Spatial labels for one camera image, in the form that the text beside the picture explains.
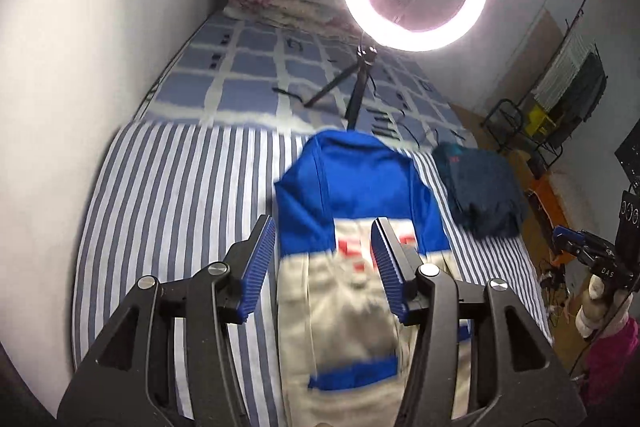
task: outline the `yellow plastic object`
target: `yellow plastic object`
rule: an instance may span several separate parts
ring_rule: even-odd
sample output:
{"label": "yellow plastic object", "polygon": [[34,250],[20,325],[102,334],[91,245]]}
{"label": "yellow plastic object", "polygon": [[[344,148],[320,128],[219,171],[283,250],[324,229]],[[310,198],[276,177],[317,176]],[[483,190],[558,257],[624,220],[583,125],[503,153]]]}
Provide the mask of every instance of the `yellow plastic object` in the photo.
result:
{"label": "yellow plastic object", "polygon": [[538,104],[535,104],[529,111],[527,118],[529,123],[524,128],[524,132],[530,137],[536,134],[546,136],[556,126],[554,121],[549,118],[549,115]]}

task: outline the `orange object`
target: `orange object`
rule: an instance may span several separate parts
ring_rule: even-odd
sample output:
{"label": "orange object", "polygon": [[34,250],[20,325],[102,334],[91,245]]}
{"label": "orange object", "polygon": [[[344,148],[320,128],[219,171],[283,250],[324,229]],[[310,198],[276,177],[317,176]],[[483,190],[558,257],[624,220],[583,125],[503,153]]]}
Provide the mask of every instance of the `orange object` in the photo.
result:
{"label": "orange object", "polygon": [[[546,217],[548,217],[551,223],[551,228],[555,228],[558,225],[569,228],[558,198],[549,184],[548,174],[545,173],[539,180],[533,180],[529,185],[529,191],[533,192],[538,198],[542,209],[545,211]],[[551,256],[551,265],[556,267],[575,259],[573,255],[565,251],[562,251],[560,255],[555,255],[551,252]]]}

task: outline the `striped bed sheet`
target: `striped bed sheet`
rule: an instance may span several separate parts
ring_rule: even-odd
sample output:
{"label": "striped bed sheet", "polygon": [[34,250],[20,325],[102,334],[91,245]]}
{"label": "striped bed sheet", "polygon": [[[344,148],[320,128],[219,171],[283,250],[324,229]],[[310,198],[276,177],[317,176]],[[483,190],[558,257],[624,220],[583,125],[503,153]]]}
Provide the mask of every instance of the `striped bed sheet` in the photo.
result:
{"label": "striped bed sheet", "polygon": [[[118,303],[142,275],[161,282],[192,276],[249,236],[260,214],[274,214],[273,183],[300,153],[306,136],[261,128],[203,127],[135,121],[115,136],[82,232],[72,311],[76,366]],[[522,238],[477,241],[452,220],[431,156],[404,152],[438,201],[463,278],[505,279],[551,339],[535,270]],[[254,426],[284,426],[276,348],[278,252],[254,314],[230,327],[234,362]],[[184,325],[175,325],[181,412],[188,396]]]}

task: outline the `tripod leg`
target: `tripod leg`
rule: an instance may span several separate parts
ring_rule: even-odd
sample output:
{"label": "tripod leg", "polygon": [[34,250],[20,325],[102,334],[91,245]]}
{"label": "tripod leg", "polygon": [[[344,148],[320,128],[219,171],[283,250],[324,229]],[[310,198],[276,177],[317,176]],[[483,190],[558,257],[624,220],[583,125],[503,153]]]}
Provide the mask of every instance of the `tripod leg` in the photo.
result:
{"label": "tripod leg", "polygon": [[370,65],[362,61],[358,66],[358,79],[356,85],[353,87],[351,93],[351,99],[349,105],[347,105],[347,112],[344,117],[347,120],[347,129],[353,130],[356,128],[356,122],[358,121],[358,113],[360,112],[360,106],[362,105],[362,99],[364,97],[364,90],[367,87],[367,80],[369,80]]}
{"label": "tripod leg", "polygon": [[331,82],[329,82],[326,86],[324,86],[321,90],[319,90],[311,100],[305,103],[305,107],[312,107],[318,100],[320,100],[324,95],[326,95],[329,91],[334,89],[334,87],[338,86],[343,80],[347,77],[351,76],[355,70],[358,69],[358,64],[354,64],[353,66],[349,66],[347,69],[342,70],[342,72],[336,76]]}

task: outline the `black robotic device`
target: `black robotic device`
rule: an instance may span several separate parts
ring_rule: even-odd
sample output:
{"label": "black robotic device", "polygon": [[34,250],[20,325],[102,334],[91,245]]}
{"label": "black robotic device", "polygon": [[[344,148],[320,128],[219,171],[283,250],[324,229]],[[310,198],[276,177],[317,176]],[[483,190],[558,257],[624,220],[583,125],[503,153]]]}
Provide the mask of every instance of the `black robotic device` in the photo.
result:
{"label": "black robotic device", "polygon": [[[270,224],[262,216],[249,240],[190,279],[139,279],[69,384],[60,424],[248,427],[226,325],[246,319],[242,280]],[[573,427],[584,419],[576,388],[505,281],[482,287],[423,265],[384,218],[372,227],[372,245],[390,308],[405,324],[420,326],[397,427]],[[173,317],[186,319],[194,420],[177,410]],[[459,319],[472,320],[472,380],[469,413],[452,420]]]}

